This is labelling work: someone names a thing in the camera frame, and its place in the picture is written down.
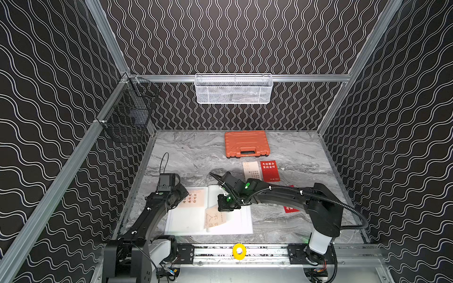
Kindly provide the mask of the beige card red characters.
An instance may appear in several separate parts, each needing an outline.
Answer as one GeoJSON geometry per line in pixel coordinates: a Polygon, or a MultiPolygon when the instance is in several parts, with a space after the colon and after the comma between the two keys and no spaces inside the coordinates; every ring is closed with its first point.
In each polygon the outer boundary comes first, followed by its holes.
{"type": "Polygon", "coordinates": [[[206,189],[195,188],[188,191],[188,196],[178,205],[178,208],[204,208],[206,202],[206,189]]]}

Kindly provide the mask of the white photo album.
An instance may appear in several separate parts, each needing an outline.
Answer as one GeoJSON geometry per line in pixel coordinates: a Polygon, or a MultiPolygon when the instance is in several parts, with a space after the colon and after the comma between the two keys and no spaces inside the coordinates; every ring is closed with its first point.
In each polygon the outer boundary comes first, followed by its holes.
{"type": "Polygon", "coordinates": [[[218,210],[218,197],[226,192],[217,185],[188,187],[189,195],[168,213],[165,233],[174,236],[252,234],[251,208],[218,210]]]}

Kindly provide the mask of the beige card gold characters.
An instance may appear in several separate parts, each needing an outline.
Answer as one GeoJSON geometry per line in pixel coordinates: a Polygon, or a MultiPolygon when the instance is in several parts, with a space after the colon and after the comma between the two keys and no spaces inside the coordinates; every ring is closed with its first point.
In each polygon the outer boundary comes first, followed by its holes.
{"type": "Polygon", "coordinates": [[[204,228],[210,229],[216,226],[223,225],[227,222],[227,217],[224,212],[218,210],[218,206],[212,206],[205,210],[204,228]]]}

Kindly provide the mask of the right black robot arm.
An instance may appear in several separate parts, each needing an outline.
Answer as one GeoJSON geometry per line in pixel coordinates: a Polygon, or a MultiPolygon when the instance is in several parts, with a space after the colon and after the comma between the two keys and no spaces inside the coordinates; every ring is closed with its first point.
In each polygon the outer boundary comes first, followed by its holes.
{"type": "Polygon", "coordinates": [[[290,187],[249,178],[210,173],[226,195],[218,196],[218,210],[232,212],[255,204],[275,204],[305,211],[313,224],[308,249],[324,255],[333,239],[343,230],[361,230],[369,226],[367,218],[354,207],[341,202],[325,185],[290,187]]]}

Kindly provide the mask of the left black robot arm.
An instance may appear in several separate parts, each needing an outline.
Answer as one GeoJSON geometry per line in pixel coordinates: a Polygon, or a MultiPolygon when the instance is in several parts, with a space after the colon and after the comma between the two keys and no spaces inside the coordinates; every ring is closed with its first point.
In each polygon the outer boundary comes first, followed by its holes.
{"type": "Polygon", "coordinates": [[[167,212],[188,196],[186,188],[177,184],[159,187],[146,198],[146,206],[132,227],[105,247],[101,282],[151,283],[162,262],[178,259],[174,236],[152,239],[152,232],[167,212]]]}

